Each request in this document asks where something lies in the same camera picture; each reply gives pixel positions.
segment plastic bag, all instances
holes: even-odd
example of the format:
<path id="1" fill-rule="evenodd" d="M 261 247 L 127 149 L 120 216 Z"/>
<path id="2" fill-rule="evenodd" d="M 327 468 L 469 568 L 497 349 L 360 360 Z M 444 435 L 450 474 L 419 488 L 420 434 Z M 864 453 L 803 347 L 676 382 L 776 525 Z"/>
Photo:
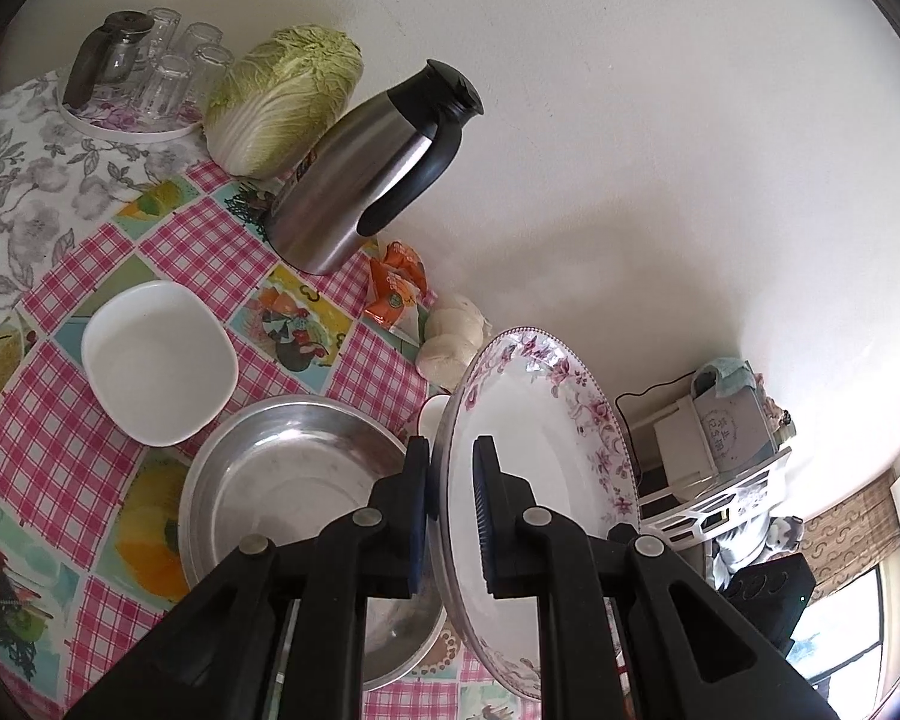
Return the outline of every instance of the plastic bag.
<path id="1" fill-rule="evenodd" d="M 364 314 L 397 338 L 420 346 L 418 304 L 426 292 L 427 277 L 418 254 L 394 241 L 382 260 L 370 260 Z"/>

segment floral plate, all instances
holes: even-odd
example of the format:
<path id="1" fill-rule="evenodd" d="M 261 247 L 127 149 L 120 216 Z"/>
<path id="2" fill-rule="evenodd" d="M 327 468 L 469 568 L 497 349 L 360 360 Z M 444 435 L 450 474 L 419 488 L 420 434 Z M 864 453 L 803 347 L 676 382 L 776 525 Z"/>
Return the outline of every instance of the floral plate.
<path id="1" fill-rule="evenodd" d="M 439 480 L 430 528 L 437 582 L 451 620 L 497 680 L 540 698 L 536 602 L 487 593 L 473 498 L 472 447 L 493 437 L 506 473 L 530 482 L 541 506 L 605 538 L 637 525 L 626 444 L 602 391 L 580 359 L 533 327 L 506 330 L 471 362 L 434 440 Z"/>

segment tablecloth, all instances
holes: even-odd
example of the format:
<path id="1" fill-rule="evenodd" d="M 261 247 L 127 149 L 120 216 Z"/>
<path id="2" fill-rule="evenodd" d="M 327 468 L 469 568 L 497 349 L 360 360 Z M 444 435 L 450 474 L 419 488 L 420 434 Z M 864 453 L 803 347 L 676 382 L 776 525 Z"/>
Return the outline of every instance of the tablecloth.
<path id="1" fill-rule="evenodd" d="M 87 138 L 56 84 L 53 71 L 0 97 L 0 323 L 115 208 L 208 158 L 199 132 L 139 148 Z"/>
<path id="2" fill-rule="evenodd" d="M 186 592 L 179 495 L 221 419 L 261 398 L 312 391 L 396 432 L 428 386 L 415 348 L 361 319 L 372 252 L 332 276 L 299 274 L 247 220 L 255 186 L 211 161 L 169 170 L 199 157 L 198 143 L 136 156 L 89 145 L 56 126 L 49 77 L 34 84 L 11 93 L 12 105 L 0 101 L 0 111 L 34 117 L 24 124 L 44 117 L 48 129 L 20 143 L 19 124 L 0 114 L 0 674 L 35 718 L 58 718 Z M 98 176 L 104 161 L 114 166 L 108 178 Z M 29 232 L 14 232 L 21 227 Z M 240 364 L 221 416 L 168 449 L 138 445 L 113 424 L 79 355 L 93 312 L 154 278 L 193 290 Z M 533 720 L 539 704 L 497 685 L 448 625 L 407 678 L 365 695 L 364 714 Z"/>

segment window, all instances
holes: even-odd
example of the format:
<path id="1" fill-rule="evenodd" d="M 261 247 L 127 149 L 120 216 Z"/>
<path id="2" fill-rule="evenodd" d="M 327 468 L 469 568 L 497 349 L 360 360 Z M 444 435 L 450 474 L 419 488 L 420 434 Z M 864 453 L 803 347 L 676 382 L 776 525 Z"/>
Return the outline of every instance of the window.
<path id="1" fill-rule="evenodd" d="M 874 710 L 883 651 L 883 593 L 871 568 L 804 611 L 787 660 L 840 715 Z"/>

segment metal screw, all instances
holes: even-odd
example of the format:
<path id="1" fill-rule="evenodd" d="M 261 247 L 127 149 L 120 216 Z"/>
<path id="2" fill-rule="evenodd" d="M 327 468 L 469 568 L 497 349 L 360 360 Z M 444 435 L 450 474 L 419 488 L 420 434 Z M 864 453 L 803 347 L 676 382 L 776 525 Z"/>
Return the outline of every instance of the metal screw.
<path id="1" fill-rule="evenodd" d="M 550 520 L 553 518 L 554 517 L 547 509 L 543 509 L 539 506 L 532 506 L 530 509 L 526 509 L 525 512 L 523 512 L 523 521 L 528 525 L 536 525 L 538 528 L 549 525 Z"/>
<path id="2" fill-rule="evenodd" d="M 240 539 L 240 551 L 245 555 L 260 555 L 266 552 L 268 544 L 266 536 L 261 536 L 259 533 L 248 533 Z"/>
<path id="3" fill-rule="evenodd" d="M 634 541 L 634 549 L 643 557 L 660 557 L 663 554 L 663 542 L 656 536 L 639 536 Z"/>
<path id="4" fill-rule="evenodd" d="M 361 528 L 372 528 L 374 525 L 383 522 L 383 519 L 384 515 L 380 514 L 377 509 L 373 509 L 370 506 L 363 509 L 357 509 L 356 512 L 353 512 L 353 521 Z"/>

